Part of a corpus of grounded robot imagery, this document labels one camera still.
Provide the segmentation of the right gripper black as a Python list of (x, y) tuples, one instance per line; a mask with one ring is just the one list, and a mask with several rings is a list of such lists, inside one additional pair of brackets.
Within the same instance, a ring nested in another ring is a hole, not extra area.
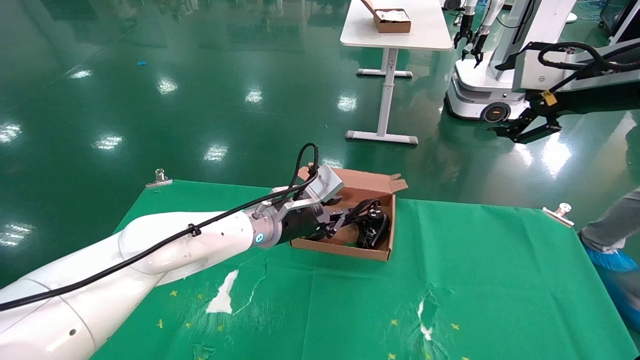
[[(526, 145), (560, 132), (562, 126), (556, 117), (637, 110), (640, 102), (639, 80), (631, 80), (630, 77), (625, 79), (626, 82), (567, 91), (559, 91), (563, 85), (558, 83), (550, 89), (532, 94), (529, 107), (508, 126), (489, 127), (487, 131), (498, 137), (515, 137), (515, 144)], [(548, 118), (544, 125), (525, 132), (538, 117)]]

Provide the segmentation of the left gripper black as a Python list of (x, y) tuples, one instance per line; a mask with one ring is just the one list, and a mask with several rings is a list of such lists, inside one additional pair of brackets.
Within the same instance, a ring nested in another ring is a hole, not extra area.
[(295, 239), (305, 239), (314, 234), (314, 240), (332, 239), (338, 231), (353, 224), (359, 215), (340, 212), (350, 209), (343, 196), (334, 196), (325, 202), (325, 207), (315, 205), (290, 210), (281, 221), (278, 245)]

